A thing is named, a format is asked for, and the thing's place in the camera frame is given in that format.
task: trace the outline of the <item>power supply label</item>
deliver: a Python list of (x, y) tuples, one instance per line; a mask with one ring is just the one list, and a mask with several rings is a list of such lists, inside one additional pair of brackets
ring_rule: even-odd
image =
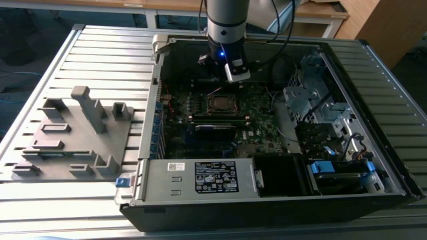
[(234, 161), (196, 162), (193, 169), (194, 191), (197, 194), (238, 192)]

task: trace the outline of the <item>slotted metal surface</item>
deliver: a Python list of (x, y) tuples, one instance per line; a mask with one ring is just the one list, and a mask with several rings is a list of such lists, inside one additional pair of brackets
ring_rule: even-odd
[[(140, 136), (149, 89), (152, 37), (158, 32), (196, 35), (193, 31), (85, 26), (73, 30), (14, 124), (0, 144), (1, 161), (18, 161), (21, 149), (31, 140), (38, 122), (42, 98), (66, 98), (74, 85), (86, 85), (92, 98), (104, 106), (120, 101), (134, 108), (124, 153), (124, 172), (136, 169)], [(384, 69), (368, 46), (354, 40), (293, 38), (326, 41), (348, 71), (350, 80), (378, 122), (396, 152), (409, 168), (418, 186), (427, 189), (427, 129), (418, 111), (398, 83)], [(0, 238), (56, 236), (70, 239), (106, 238), (222, 238), (282, 234), (316, 234), (316, 238), (360, 239), (396, 229), (425, 233), (427, 199), (400, 209), (381, 210), (352, 222), (289, 226), (286, 228), (232, 229), (204, 232), (138, 232), (118, 212), (112, 182), (5, 183), (0, 184)]]

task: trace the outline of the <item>floor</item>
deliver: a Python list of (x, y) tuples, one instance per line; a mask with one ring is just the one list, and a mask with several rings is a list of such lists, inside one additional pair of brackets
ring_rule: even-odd
[[(7, 66), (0, 60), (0, 138), (3, 136), (23, 103), (29, 97), (31, 90), (38, 82), (35, 75), (9, 75), (1, 77), (5, 72), (35, 72), (42, 74), (47, 68), (54, 54), (66, 38), (73, 24), (104, 25), (117, 27), (145, 27), (145, 17), (136, 14), (121, 13), (100, 13), (100, 12), (74, 12), (60, 11), (58, 19), (53, 19), (53, 15), (47, 10), (33, 10), (30, 20), (35, 27), (35, 32), (26, 37), (26, 42), (35, 52), (31, 62), (21, 66)], [(205, 19), (200, 20), (200, 26), (205, 27)], [(196, 17), (158, 17), (158, 26), (165, 29), (197, 29)], [(265, 31), (249, 26), (249, 32), (264, 33)], [(406, 88), (414, 101), (427, 110), (427, 99), (424, 91), (427, 88), (427, 54), (417, 51), (404, 56), (397, 63), (392, 72)]]

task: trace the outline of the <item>motherboard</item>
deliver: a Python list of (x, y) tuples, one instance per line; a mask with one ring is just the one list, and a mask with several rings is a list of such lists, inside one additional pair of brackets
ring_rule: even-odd
[[(277, 92), (274, 101), (282, 98)], [(260, 84), (165, 81), (164, 158), (246, 158), (256, 152), (284, 152), (272, 100)]]

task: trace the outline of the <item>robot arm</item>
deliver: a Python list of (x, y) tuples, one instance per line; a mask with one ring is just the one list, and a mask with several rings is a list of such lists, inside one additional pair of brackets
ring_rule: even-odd
[[(250, 8), (272, 15), (268, 26), (270, 32), (280, 31), (290, 21), (292, 7), (286, 0), (276, 0), (276, 6), (281, 9), (276, 18), (270, 0), (252, 0)], [(249, 0), (205, 0), (206, 3), (206, 39), (208, 54), (200, 56), (198, 64), (209, 66), (208, 71), (214, 76), (224, 76), (229, 83), (250, 78), (249, 63), (244, 52), (244, 35), (249, 10)]]
[(248, 9), (249, 0), (206, 0), (208, 54), (230, 83), (250, 77), (242, 48)]

